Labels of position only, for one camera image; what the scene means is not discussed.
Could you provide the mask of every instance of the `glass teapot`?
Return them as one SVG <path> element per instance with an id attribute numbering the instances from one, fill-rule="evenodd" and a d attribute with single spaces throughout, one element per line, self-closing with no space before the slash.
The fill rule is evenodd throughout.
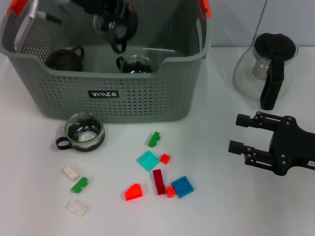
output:
<path id="1" fill-rule="evenodd" d="M 261 108 L 272 110 L 292 80 L 292 61 L 297 45 L 280 33 L 258 35 L 240 58 L 234 84 L 248 98 L 260 100 Z"/>

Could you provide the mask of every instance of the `orange basket clip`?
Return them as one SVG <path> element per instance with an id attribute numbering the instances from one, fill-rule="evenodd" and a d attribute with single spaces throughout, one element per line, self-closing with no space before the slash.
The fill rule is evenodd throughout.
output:
<path id="1" fill-rule="evenodd" d="M 27 2 L 28 0 L 13 0 L 8 10 L 6 11 L 6 14 L 9 15 L 11 10 L 14 10 L 15 11 L 14 16 L 15 17 L 19 16 Z"/>
<path id="2" fill-rule="evenodd" d="M 206 20 L 206 12 L 208 13 L 208 18 L 211 18 L 211 7 L 209 0 L 199 0 L 199 5 L 201 7 L 202 19 Z"/>

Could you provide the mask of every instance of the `green lego brick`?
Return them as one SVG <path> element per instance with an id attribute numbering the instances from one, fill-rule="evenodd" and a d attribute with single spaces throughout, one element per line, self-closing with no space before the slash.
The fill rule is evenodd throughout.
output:
<path id="1" fill-rule="evenodd" d="M 159 133 L 155 132 L 149 141 L 149 147 L 151 148 L 155 147 L 158 144 L 158 140 L 160 139 L 161 139 L 161 136 L 159 135 Z"/>
<path id="2" fill-rule="evenodd" d="M 89 180 L 85 177 L 82 177 L 73 188 L 71 188 L 72 192 L 80 193 L 82 189 L 88 185 Z"/>

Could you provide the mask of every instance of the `red sloped lego brick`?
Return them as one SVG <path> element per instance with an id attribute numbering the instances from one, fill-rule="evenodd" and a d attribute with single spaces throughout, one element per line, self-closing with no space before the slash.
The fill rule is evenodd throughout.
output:
<path id="1" fill-rule="evenodd" d="M 160 162 L 163 162 L 165 165 L 169 162 L 171 157 L 169 155 L 163 154 L 160 158 Z"/>
<path id="2" fill-rule="evenodd" d="M 175 189 L 172 186 L 167 187 L 167 197 L 172 198 L 175 195 Z"/>
<path id="3" fill-rule="evenodd" d="M 153 171 L 153 177 L 154 177 L 154 182 L 156 183 L 156 188 L 157 188 L 157 194 L 166 194 L 166 189 L 163 183 L 163 177 L 162 177 L 162 172 L 161 170 L 154 170 Z"/>
<path id="4" fill-rule="evenodd" d="M 126 201 L 142 197 L 142 189 L 139 183 L 135 183 L 125 192 Z"/>

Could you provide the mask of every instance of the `black plastic lid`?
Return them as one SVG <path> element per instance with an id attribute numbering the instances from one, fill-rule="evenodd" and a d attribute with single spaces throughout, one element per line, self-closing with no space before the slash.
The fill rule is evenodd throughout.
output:
<path id="1" fill-rule="evenodd" d="M 263 33 L 257 37 L 254 48 L 267 59 L 272 59 L 273 55 L 283 56 L 284 60 L 290 60 L 296 52 L 295 43 L 287 36 L 278 33 Z"/>

